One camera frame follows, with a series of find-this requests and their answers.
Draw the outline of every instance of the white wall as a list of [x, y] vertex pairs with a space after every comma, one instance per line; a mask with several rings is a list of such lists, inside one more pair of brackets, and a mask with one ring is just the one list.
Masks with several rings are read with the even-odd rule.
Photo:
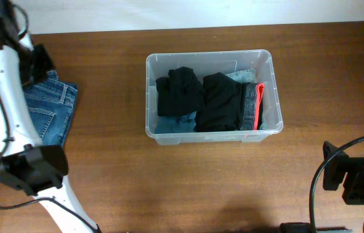
[[364, 21], [364, 0], [14, 0], [35, 34]]

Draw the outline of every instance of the dark blue denim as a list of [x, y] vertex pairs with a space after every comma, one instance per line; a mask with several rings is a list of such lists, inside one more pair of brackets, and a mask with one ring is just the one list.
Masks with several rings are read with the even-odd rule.
[[48, 78], [24, 88], [32, 123], [44, 145], [64, 146], [76, 107], [77, 85], [58, 81], [56, 71]]

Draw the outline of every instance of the brown tabletop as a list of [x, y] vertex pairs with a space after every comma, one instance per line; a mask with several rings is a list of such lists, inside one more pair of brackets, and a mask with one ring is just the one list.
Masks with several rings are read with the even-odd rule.
[[[34, 36], [79, 87], [65, 152], [103, 232], [221, 232], [308, 222], [322, 144], [364, 135], [364, 23]], [[266, 49], [284, 129], [261, 143], [159, 146], [145, 134], [145, 59], [156, 52]], [[364, 157], [364, 143], [350, 148]], [[364, 206], [316, 192], [319, 227], [361, 232]], [[0, 204], [29, 200], [0, 184]], [[41, 205], [0, 211], [0, 232], [59, 232]]]

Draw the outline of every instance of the clear plastic container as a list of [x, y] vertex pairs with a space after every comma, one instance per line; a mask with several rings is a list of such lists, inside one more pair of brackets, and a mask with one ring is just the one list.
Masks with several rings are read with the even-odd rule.
[[[170, 69], [183, 66], [192, 68], [201, 82], [203, 82], [203, 77], [217, 72], [228, 74], [254, 68], [257, 81], [265, 84], [262, 98], [264, 104], [262, 117], [267, 124], [267, 130], [154, 134], [158, 120], [156, 79], [168, 76]], [[146, 60], [145, 91], [145, 132], [160, 145], [188, 142], [260, 142], [269, 135], [281, 132], [284, 127], [272, 56], [264, 49], [152, 54]]]

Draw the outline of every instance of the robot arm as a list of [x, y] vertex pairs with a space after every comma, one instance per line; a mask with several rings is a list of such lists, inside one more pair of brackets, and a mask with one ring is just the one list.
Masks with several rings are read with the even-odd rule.
[[76, 216], [53, 202], [40, 201], [62, 232], [101, 232], [72, 191], [62, 149], [43, 146], [32, 124], [21, 82], [45, 73], [40, 67], [45, 53], [32, 46], [28, 34], [19, 38], [18, 32], [13, 5], [0, 0], [0, 182], [36, 200], [51, 198], [74, 212]]

